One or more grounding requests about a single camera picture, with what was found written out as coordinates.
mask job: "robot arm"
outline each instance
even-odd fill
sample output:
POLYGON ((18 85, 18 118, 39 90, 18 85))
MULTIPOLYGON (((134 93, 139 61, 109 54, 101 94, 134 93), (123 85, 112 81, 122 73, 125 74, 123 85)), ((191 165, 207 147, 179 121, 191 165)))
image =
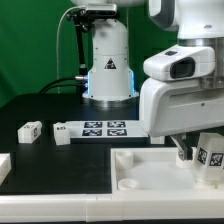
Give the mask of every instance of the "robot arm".
POLYGON ((150 78, 141 91, 140 122, 150 136, 177 135, 182 147, 182 133, 224 125, 223 11, 223 0, 149 0, 155 24, 178 27, 177 45, 144 62, 150 78))

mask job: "green backdrop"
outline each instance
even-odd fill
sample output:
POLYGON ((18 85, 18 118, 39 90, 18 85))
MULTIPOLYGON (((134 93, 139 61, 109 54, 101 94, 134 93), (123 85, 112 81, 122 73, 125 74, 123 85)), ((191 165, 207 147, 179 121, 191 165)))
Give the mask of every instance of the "green backdrop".
MULTIPOLYGON (((16 95, 37 93, 56 79, 56 33, 70 0, 0 0, 0 106, 16 95)), ((157 28, 148 19, 146 4, 129 9, 130 67, 136 87, 146 78, 146 58, 174 45, 176 33, 157 28)), ((127 24, 127 10, 120 21, 127 24)), ((84 34, 88 67, 92 64, 91 33, 84 34)), ((60 36, 60 76, 78 74, 77 44, 72 22, 63 21, 60 36)))

